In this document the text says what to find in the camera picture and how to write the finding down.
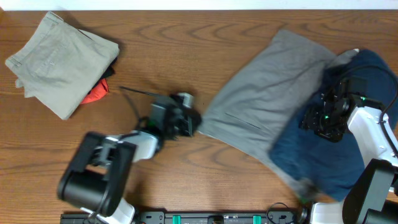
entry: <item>red cloth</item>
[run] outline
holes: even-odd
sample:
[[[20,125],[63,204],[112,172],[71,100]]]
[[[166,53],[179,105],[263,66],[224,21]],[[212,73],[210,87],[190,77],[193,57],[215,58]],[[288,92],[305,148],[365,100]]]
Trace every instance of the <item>red cloth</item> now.
[[[80,104],[94,102],[96,100],[101,99],[108,93],[109,93],[108,84],[106,83],[106,80],[103,78],[98,82],[98,84],[91,90],[90,94],[88,94]]]

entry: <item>navy blue fabric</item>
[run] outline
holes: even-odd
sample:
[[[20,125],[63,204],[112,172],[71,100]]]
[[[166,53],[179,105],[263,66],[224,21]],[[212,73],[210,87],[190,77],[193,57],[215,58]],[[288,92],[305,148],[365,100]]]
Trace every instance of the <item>navy blue fabric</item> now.
[[[335,200],[343,200],[364,170],[364,163],[358,145],[352,134],[345,134],[338,143],[332,143],[313,133],[302,130],[299,124],[307,108],[314,103],[322,105],[320,93],[326,92],[348,69],[377,65],[389,69],[374,52],[362,50],[352,61],[342,67],[327,70],[320,91],[303,106],[281,134],[269,156],[272,161],[294,179],[310,179],[323,193]],[[368,81],[367,96],[387,106],[393,99],[396,87],[391,77],[376,68],[355,70],[348,76],[365,78]],[[398,120],[398,103],[387,112],[391,128]]]

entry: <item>gray fabric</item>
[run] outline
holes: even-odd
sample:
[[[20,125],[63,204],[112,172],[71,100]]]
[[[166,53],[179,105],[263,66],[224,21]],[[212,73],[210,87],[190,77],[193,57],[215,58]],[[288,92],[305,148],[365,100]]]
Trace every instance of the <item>gray fabric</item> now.
[[[324,69],[348,63],[357,53],[337,57],[322,45],[280,30],[213,99],[199,132],[259,159],[297,195],[314,197],[317,191],[309,180],[291,178],[268,152],[292,115],[318,90]]]
[[[48,12],[6,65],[18,76],[16,87],[24,87],[25,97],[35,96],[68,119],[118,54],[117,44]]]

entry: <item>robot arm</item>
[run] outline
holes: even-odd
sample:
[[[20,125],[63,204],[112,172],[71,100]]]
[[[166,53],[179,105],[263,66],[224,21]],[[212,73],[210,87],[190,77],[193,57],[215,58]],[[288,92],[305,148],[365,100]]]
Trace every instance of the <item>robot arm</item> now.
[[[323,106],[313,106],[305,115],[302,128],[331,142],[352,133],[366,167],[343,202],[313,205],[311,224],[398,223],[398,204],[386,200],[388,191],[398,195],[398,142],[384,105],[365,92],[364,80],[345,78],[336,92],[323,95]]]
[[[368,106],[356,107],[348,119],[348,129],[354,134],[365,166],[372,159],[381,159],[389,161],[393,166],[398,167],[398,159],[381,129],[379,123],[380,115],[381,110],[379,109]],[[387,114],[383,116],[383,121],[390,139],[398,147],[398,142],[389,125]]]
[[[104,223],[131,224],[135,209],[122,198],[131,164],[152,158],[165,140],[193,136],[201,118],[192,100],[187,93],[156,95],[145,127],[119,136],[88,133],[61,178],[59,199]]]

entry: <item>white wall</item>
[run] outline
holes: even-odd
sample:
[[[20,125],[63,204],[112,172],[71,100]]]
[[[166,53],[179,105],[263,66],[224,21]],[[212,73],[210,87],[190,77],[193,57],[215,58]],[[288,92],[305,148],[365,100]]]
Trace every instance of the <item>white wall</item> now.
[[[12,10],[398,9],[398,0],[0,0]]]

